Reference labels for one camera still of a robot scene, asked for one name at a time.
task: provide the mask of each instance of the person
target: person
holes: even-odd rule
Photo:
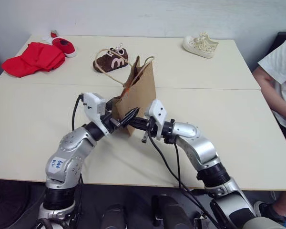
[[[253,76],[286,138],[286,41],[258,62]],[[286,220],[286,191],[273,204],[254,204],[257,216],[276,222]]]

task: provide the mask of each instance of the white label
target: white label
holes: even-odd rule
[[[65,162],[65,160],[66,159],[64,158],[55,156],[49,164],[49,169],[48,169],[49,172],[50,173],[59,172],[62,169],[63,163]]]

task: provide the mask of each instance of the white t-shirt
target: white t-shirt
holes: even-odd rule
[[[258,64],[275,80],[274,87],[286,101],[286,41]],[[286,118],[273,111],[279,123],[286,127]]]

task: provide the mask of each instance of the white sneaker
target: white sneaker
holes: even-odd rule
[[[185,50],[205,58],[214,56],[217,45],[218,42],[210,40],[206,32],[202,32],[199,38],[186,36],[182,42]]]

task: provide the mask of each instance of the person's arm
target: person's arm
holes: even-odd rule
[[[261,66],[254,70],[253,76],[260,85],[269,107],[286,118],[286,102],[274,89],[274,79]]]

